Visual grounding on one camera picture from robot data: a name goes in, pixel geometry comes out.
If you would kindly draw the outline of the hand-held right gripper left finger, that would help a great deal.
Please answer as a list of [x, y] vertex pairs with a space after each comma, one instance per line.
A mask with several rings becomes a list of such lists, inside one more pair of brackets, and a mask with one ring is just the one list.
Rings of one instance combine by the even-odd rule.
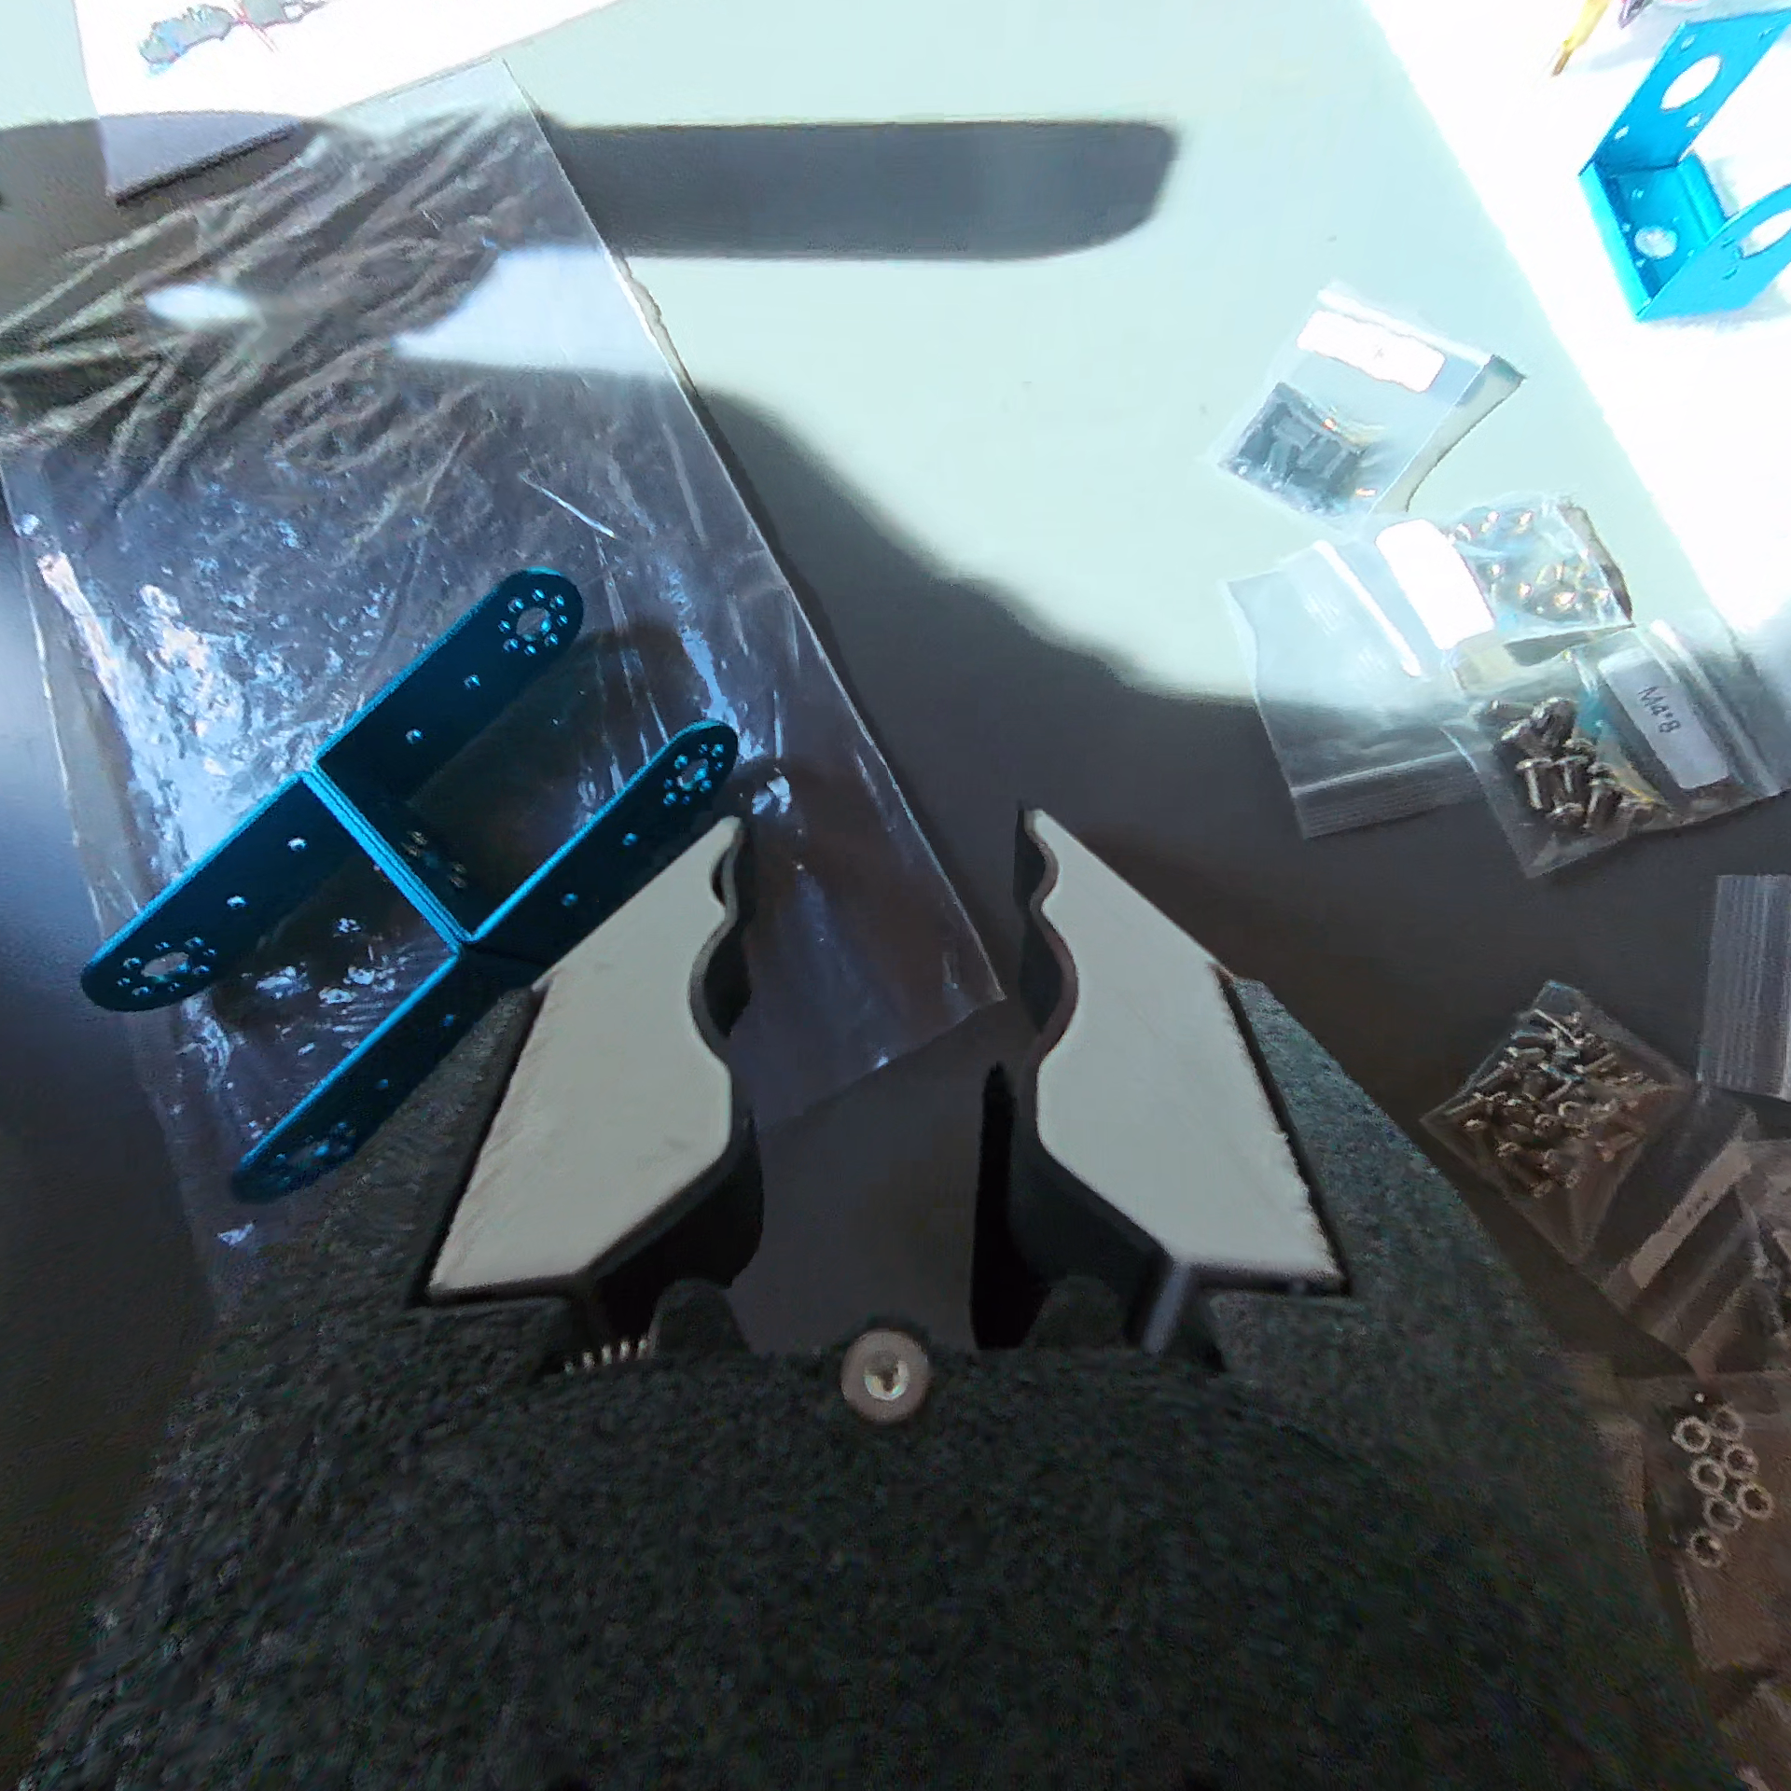
[[754, 844], [724, 818], [536, 984], [528, 1035], [436, 1252], [433, 1304], [729, 1288], [760, 1247], [731, 1033], [753, 984]]

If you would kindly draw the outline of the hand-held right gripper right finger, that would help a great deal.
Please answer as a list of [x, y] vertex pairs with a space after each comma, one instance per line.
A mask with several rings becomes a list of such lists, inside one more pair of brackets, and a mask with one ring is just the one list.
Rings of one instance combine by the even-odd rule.
[[1238, 988], [1047, 813], [1015, 828], [1020, 996], [1008, 1221], [1044, 1281], [1117, 1297], [1343, 1292], [1347, 1270]]

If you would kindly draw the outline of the blue metal bracket assembly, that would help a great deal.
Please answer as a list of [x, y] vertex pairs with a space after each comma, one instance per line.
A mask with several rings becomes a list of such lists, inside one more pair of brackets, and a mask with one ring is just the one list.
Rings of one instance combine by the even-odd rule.
[[355, 712], [310, 765], [166, 885], [81, 969], [96, 1006], [145, 1014], [207, 993], [347, 863], [371, 865], [440, 937], [443, 961], [246, 1150], [242, 1202], [299, 1193], [345, 1163], [508, 991], [608, 924], [680, 855], [740, 760], [740, 733], [675, 738], [512, 892], [484, 892], [411, 800], [537, 678], [584, 623], [564, 573], [506, 576]]

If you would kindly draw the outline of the clear plastic bag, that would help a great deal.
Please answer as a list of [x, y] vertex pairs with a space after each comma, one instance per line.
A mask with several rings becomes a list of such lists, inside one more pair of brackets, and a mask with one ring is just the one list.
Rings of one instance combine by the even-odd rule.
[[[574, 645], [411, 800], [484, 892], [720, 721], [740, 756], [708, 817], [753, 836], [737, 1062], [761, 1118], [996, 998], [678, 360], [503, 75], [364, 104], [71, 258], [5, 315], [5, 495], [103, 934], [542, 566], [584, 598]], [[214, 990], [124, 1016], [220, 1311], [317, 1205], [238, 1200], [242, 1153], [443, 958], [347, 863]]]

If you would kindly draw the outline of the printed instruction manual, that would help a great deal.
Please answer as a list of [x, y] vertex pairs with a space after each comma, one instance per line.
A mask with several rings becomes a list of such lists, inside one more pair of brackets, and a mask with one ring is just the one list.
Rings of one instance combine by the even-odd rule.
[[306, 119], [503, 54], [599, 2], [75, 2], [105, 189], [131, 198]]

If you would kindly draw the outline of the small blue metal bracket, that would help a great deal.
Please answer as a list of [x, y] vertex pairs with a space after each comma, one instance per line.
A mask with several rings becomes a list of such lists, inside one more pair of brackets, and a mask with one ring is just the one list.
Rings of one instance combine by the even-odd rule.
[[1786, 26], [1782, 7], [1679, 26], [1581, 168], [1581, 192], [1637, 322], [1722, 318], [1786, 273], [1790, 188], [1731, 208], [1695, 153]]

